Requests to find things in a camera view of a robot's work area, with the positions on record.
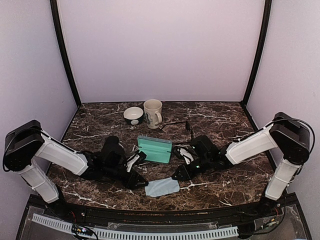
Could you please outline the black glasses case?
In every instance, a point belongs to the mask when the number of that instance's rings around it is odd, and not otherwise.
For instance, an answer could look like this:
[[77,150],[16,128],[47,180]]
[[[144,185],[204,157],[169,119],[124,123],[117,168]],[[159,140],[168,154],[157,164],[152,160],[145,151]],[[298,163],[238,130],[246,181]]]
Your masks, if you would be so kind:
[[105,139],[104,145],[102,147],[101,153],[103,155],[108,155],[111,152],[120,153],[119,138],[115,135],[110,135]]

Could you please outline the blue-grey glasses case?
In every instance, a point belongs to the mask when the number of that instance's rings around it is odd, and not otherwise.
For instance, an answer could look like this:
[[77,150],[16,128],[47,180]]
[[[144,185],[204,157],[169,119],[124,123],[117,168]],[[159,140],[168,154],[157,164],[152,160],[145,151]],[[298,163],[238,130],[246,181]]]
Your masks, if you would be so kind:
[[146,154],[147,162],[168,164],[171,158],[173,143],[171,140],[149,136],[137,137],[138,148]]

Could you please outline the large blue cleaning cloth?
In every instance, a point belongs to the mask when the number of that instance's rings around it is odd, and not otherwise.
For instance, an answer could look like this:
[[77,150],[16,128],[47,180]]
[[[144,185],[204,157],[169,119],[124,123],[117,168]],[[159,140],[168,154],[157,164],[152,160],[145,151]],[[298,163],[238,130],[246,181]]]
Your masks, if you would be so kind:
[[148,197],[156,198],[180,191],[179,182],[172,177],[150,181],[147,186],[144,187],[145,194]]

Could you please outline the thin wire-frame sunglasses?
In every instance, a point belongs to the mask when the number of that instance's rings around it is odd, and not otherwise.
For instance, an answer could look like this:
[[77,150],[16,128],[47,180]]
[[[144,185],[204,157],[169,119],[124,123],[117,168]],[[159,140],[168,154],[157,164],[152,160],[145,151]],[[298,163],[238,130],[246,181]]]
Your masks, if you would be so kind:
[[193,132],[191,124],[187,120],[165,123],[159,130],[162,131],[165,127],[179,125],[179,124],[184,124],[185,129],[190,132],[190,139],[193,140],[194,139],[194,132]]

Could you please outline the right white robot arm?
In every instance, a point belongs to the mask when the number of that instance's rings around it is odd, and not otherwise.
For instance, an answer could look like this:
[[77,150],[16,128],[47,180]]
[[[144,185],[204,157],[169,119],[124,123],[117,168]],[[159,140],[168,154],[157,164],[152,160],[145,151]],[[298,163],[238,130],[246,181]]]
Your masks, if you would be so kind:
[[186,162],[177,168],[172,178],[189,181],[207,170],[227,170],[262,153],[278,157],[274,160],[276,167],[265,188],[264,199],[255,205],[255,213],[266,217],[309,160],[315,143],[315,131],[307,122],[278,112],[262,128],[221,148],[206,135],[194,138],[189,145],[196,156],[187,155]]

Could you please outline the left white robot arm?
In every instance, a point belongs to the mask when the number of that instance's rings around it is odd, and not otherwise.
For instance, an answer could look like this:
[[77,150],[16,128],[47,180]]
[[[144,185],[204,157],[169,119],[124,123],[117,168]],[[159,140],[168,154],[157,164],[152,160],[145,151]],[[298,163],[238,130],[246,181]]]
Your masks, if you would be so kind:
[[39,121],[31,120],[9,132],[5,137],[4,147],[4,171],[19,174],[46,203],[51,204],[51,210],[60,218],[67,218],[71,208],[63,201],[58,187],[38,166],[36,158],[63,167],[88,181],[109,177],[121,181],[129,190],[149,184],[133,169],[134,164],[146,159],[146,154],[136,151],[126,158],[119,138],[114,135],[105,139],[101,151],[76,151],[52,138],[42,129]]

